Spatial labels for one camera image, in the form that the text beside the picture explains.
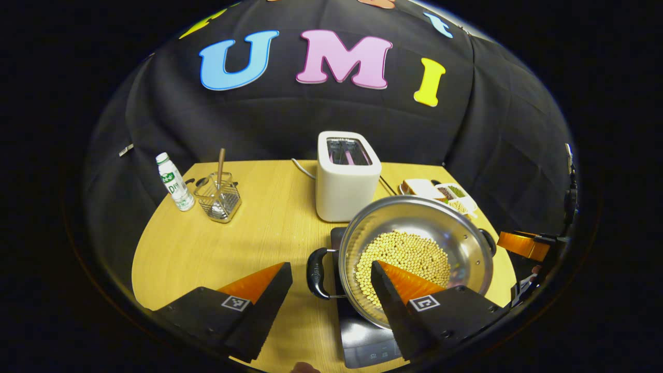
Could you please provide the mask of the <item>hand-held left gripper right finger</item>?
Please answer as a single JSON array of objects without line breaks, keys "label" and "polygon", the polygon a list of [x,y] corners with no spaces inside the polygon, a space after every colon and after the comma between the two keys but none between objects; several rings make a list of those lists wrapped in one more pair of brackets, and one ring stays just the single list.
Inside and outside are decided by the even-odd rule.
[{"label": "hand-held left gripper right finger", "polygon": [[511,311],[467,286],[443,288],[384,261],[372,262],[371,284],[402,357],[412,362],[454,354]]}]

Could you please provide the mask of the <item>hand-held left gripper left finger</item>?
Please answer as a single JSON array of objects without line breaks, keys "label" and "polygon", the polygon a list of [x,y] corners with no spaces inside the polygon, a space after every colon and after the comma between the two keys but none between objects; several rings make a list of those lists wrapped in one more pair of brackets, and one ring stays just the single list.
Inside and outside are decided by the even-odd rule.
[{"label": "hand-held left gripper left finger", "polygon": [[153,314],[207,350],[251,363],[291,285],[291,264],[280,262],[217,290],[198,286]]}]

